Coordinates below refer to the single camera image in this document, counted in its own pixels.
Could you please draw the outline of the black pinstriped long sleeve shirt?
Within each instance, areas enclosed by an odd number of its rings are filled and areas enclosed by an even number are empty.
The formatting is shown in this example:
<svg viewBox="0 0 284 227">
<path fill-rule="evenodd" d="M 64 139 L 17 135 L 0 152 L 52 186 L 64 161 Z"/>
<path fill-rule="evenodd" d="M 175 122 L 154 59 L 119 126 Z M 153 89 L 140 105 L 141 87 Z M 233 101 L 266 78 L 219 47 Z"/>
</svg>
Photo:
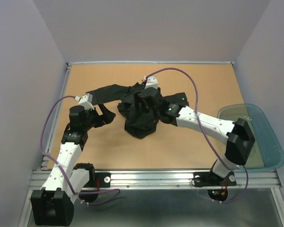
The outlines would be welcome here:
<svg viewBox="0 0 284 227">
<path fill-rule="evenodd" d="M 175 125 L 176 111 L 173 108 L 179 110 L 189 105 L 184 92 L 162 96 L 160 88 L 146 88 L 140 83 L 129 87 L 113 84 L 88 94 L 92 95 L 92 104 L 98 105 L 102 111 L 102 124 L 110 124 L 116 116 L 104 103 L 120 100 L 117 109 L 125 118 L 124 130 L 138 139 L 154 133 L 159 121 Z"/>
</svg>

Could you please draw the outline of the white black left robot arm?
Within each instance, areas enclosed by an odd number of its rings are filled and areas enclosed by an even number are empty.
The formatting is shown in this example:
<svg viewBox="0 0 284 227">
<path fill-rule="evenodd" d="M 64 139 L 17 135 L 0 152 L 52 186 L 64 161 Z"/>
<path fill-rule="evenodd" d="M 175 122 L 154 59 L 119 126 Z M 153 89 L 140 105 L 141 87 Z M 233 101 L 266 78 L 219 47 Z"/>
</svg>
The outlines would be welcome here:
<svg viewBox="0 0 284 227">
<path fill-rule="evenodd" d="M 74 203 L 84 186 L 92 186 L 96 175 L 90 163 L 77 163 L 88 139 L 91 128 L 110 124 L 115 113 L 99 104 L 102 114 L 91 105 L 70 108 L 60 151 L 54 167 L 40 190 L 31 194 L 35 224 L 38 226 L 68 227 L 74 216 Z"/>
</svg>

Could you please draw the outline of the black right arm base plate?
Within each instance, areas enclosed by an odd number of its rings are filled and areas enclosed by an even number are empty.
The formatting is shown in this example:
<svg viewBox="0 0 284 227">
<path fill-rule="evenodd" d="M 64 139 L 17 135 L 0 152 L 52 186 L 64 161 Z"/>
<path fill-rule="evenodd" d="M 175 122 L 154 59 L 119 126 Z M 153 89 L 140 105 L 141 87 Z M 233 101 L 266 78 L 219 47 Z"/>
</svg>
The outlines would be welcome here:
<svg viewBox="0 0 284 227">
<path fill-rule="evenodd" d="M 236 178 L 234 172 L 229 172 L 226 177 L 221 178 L 218 175 L 208 172 L 194 172 L 191 180 L 191 185 L 195 187 L 218 187 L 227 183 L 228 186 L 236 186 Z"/>
</svg>

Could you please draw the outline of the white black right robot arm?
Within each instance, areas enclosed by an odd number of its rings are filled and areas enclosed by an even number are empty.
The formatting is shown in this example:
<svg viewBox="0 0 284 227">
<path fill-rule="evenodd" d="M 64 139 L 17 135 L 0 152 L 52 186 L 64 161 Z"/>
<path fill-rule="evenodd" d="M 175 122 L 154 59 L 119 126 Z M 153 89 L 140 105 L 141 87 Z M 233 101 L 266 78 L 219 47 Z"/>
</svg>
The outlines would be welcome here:
<svg viewBox="0 0 284 227">
<path fill-rule="evenodd" d="M 256 141 L 246 120 L 222 120 L 199 113 L 187 105 L 167 101 L 153 87 L 138 92 L 135 100 L 142 104 L 142 110 L 151 113 L 156 120 L 201 132 L 206 140 L 212 137 L 226 146 L 225 153 L 217 156 L 205 180 L 220 184 L 237 166 L 246 164 Z"/>
</svg>

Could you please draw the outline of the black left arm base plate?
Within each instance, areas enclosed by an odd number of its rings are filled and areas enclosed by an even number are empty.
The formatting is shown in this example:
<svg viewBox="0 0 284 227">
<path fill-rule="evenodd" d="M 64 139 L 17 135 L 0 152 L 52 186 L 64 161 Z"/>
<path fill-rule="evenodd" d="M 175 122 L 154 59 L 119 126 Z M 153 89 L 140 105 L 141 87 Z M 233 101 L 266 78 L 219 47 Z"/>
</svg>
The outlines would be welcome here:
<svg viewBox="0 0 284 227">
<path fill-rule="evenodd" d="M 93 168 L 74 169 L 68 181 L 76 192 L 82 188 L 109 188 L 110 182 L 110 172 L 96 172 Z"/>
</svg>

